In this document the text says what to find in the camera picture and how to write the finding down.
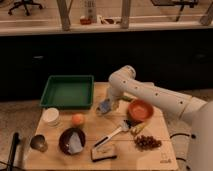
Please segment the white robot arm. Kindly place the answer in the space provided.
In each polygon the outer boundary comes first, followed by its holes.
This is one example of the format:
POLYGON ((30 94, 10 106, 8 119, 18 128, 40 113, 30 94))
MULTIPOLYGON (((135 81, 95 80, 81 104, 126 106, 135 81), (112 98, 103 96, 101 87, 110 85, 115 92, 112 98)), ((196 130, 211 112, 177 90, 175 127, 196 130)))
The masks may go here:
POLYGON ((113 72, 107 96, 116 102, 123 93, 142 99, 162 111, 175 114, 191 126, 186 167, 188 171, 213 171, 213 101, 139 82, 136 71, 126 65, 113 72))

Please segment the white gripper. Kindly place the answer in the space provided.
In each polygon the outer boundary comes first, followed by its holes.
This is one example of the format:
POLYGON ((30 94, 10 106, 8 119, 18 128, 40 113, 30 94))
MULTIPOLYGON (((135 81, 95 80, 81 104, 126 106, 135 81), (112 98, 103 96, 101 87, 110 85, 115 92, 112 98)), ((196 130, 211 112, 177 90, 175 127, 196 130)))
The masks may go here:
POLYGON ((121 98, 121 92, 115 88, 109 87, 107 89, 106 98, 109 100, 110 109, 116 110, 119 107, 119 100, 121 98))

